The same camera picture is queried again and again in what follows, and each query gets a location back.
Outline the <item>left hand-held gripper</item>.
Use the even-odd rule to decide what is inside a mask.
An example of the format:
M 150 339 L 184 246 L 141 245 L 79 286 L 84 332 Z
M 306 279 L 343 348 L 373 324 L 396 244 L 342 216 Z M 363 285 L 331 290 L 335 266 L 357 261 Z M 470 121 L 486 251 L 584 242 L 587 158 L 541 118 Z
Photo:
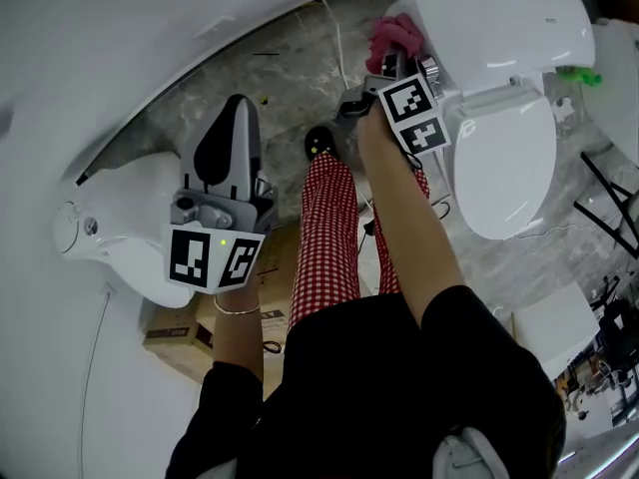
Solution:
M 168 282 L 207 294 L 247 285 L 279 222 L 275 187 L 257 179 L 253 197 L 259 145 L 256 107 L 240 94 L 207 113 L 184 143 L 184 189 L 163 226 Z

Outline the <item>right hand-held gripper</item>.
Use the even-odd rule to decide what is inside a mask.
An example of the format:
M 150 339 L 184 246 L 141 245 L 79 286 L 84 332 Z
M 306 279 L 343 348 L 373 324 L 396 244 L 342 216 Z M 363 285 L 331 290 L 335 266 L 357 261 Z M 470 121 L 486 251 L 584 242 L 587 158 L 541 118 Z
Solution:
M 405 50 L 386 54 L 381 75 L 407 78 L 366 76 L 362 85 L 342 94 L 333 120 L 339 127 L 351 131 L 356 121 L 379 101 L 405 153 L 422 157 L 448 147 L 451 141 L 437 102 L 423 76 L 416 73 L 415 58 L 409 57 Z

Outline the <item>pink cloth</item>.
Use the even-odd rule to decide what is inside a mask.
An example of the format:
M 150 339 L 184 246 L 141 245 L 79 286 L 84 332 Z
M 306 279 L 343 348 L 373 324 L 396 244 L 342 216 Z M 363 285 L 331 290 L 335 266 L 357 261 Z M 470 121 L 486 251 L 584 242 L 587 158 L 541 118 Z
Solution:
M 385 53 L 391 46 L 400 46 L 408 58 L 413 57 L 421 49 L 423 35 L 406 13 L 400 13 L 395 17 L 384 16 L 376 20 L 368 42 L 369 58 L 365 66 L 370 73 L 378 75 Z

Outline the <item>white toilet with tank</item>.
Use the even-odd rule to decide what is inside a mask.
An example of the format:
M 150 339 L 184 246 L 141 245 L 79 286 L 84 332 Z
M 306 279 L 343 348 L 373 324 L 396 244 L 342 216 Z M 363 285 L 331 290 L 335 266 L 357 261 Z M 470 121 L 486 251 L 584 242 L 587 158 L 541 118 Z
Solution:
M 513 237 L 555 167 L 543 77 L 595 61 L 582 0 L 398 0 L 388 12 L 410 17 L 438 67 L 450 138 L 441 165 L 465 222 L 488 240 Z

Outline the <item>person's right forearm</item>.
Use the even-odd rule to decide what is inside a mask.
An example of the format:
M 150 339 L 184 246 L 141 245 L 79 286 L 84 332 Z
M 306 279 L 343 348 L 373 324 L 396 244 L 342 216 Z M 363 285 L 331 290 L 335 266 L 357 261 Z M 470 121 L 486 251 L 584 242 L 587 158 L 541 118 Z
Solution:
M 394 141 L 379 101 L 356 125 L 358 152 L 405 302 L 417 322 L 444 290 L 463 285 L 443 225 Z

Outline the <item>person's left forearm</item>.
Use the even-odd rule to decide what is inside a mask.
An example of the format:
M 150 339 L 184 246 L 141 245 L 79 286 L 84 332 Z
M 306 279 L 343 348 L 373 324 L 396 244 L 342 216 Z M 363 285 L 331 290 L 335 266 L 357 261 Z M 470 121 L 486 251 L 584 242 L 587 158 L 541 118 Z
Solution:
M 214 297 L 214 361 L 243 367 L 264 380 L 264 341 L 259 289 L 245 286 Z

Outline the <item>white egg-shaped toilet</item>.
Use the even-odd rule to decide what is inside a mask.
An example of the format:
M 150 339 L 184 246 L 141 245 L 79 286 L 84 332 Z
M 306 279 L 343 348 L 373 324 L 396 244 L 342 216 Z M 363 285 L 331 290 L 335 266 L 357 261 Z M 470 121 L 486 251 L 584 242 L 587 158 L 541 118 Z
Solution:
M 162 226 L 180 184 L 172 152 L 103 169 L 78 186 L 53 219 L 53 238 L 66 259 L 102 262 L 144 298 L 181 308 L 194 292 L 165 279 Z

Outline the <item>person's black slipper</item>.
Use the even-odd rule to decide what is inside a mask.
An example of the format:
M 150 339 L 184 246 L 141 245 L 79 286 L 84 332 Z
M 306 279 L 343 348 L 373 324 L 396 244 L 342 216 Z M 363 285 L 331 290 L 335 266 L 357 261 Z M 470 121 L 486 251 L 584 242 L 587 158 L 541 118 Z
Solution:
M 336 145 L 331 130 L 325 126 L 316 126 L 310 129 L 305 136 L 305 152 L 310 162 L 323 154 L 337 159 Z

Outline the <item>person's red checked trousers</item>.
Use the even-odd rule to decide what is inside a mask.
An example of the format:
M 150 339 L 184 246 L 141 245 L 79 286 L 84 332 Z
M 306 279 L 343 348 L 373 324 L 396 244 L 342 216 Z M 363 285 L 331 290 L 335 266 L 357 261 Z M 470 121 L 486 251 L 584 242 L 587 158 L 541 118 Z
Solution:
M 380 265 L 379 295 L 360 296 L 357 267 L 358 210 L 349 168 L 329 153 L 310 163 L 303 190 L 301 242 L 292 296 L 289 334 L 319 335 L 322 326 L 353 331 L 383 316 L 403 338 L 418 338 L 378 219 L 374 238 Z

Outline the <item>crumpled cardboard box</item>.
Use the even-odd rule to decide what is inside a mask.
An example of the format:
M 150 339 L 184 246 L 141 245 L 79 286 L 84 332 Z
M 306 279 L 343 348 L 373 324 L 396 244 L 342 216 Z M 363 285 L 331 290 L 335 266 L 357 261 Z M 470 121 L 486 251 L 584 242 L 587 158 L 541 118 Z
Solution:
M 298 261 L 300 225 L 291 223 L 265 240 L 258 259 L 264 338 L 264 397 L 283 377 L 291 298 Z M 162 308 L 147 325 L 143 346 L 185 376 L 201 383 L 213 363 L 215 309 L 210 298 L 195 295 L 180 309 Z

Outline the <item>person's black and white shirt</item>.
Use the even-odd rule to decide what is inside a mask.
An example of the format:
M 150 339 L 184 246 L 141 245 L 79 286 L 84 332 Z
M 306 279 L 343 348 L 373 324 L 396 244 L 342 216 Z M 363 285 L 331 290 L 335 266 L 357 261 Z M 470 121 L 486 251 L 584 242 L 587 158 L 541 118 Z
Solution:
M 454 286 L 415 319 L 398 294 L 344 302 L 290 331 L 281 384 L 216 361 L 166 479 L 227 462 L 237 479 L 431 479 L 448 436 L 485 436 L 510 479 L 550 479 L 563 404 L 535 356 Z

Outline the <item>white foam board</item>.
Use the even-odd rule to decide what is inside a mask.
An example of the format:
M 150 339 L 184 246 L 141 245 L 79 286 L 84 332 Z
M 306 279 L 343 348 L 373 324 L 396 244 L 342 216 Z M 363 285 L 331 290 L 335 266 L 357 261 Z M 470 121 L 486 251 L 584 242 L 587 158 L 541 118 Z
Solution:
M 597 319 L 576 282 L 513 313 L 515 340 L 539 361 L 553 381 L 592 341 Z

